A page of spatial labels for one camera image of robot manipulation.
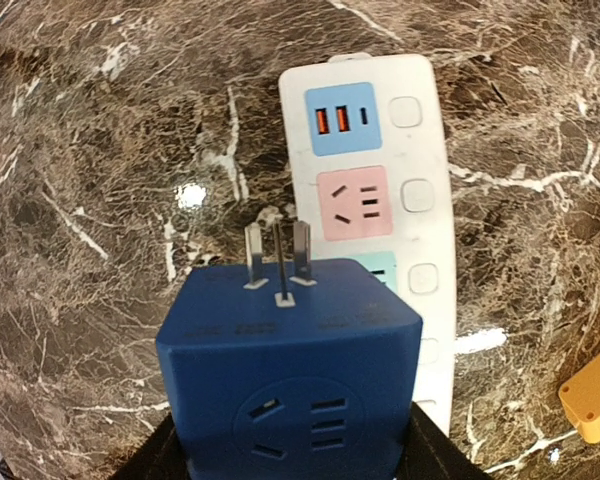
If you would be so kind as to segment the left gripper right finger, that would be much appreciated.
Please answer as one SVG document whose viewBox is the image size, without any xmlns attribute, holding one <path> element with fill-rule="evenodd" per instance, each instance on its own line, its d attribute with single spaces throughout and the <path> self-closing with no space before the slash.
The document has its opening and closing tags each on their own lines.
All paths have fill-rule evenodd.
<svg viewBox="0 0 600 480">
<path fill-rule="evenodd" d="M 403 437 L 404 480 L 490 480 L 415 403 Z"/>
</svg>

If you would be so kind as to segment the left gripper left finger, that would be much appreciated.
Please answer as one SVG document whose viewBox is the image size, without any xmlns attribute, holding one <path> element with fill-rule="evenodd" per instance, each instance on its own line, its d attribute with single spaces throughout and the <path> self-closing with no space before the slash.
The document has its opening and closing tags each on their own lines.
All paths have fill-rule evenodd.
<svg viewBox="0 0 600 480">
<path fill-rule="evenodd" d="M 170 414 L 111 480 L 189 480 L 186 457 Z"/>
</svg>

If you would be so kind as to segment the white multicolour power strip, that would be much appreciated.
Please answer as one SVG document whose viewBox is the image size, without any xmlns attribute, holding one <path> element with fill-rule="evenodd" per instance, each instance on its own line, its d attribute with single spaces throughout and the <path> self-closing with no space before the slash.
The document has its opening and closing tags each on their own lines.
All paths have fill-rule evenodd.
<svg viewBox="0 0 600 480">
<path fill-rule="evenodd" d="M 414 399 L 448 431 L 456 251 L 433 66 L 418 54 L 337 55 L 284 71 L 279 93 L 311 254 L 358 261 L 420 314 Z"/>
</svg>

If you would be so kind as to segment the blue cube socket adapter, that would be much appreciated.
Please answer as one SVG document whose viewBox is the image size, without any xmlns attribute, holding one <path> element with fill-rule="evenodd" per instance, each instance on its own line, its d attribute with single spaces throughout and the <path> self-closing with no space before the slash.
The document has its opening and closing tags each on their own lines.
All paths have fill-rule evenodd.
<svg viewBox="0 0 600 480">
<path fill-rule="evenodd" d="M 193 479 L 392 479 L 404 450 L 421 316 L 352 259 L 191 272 L 156 337 Z"/>
</svg>

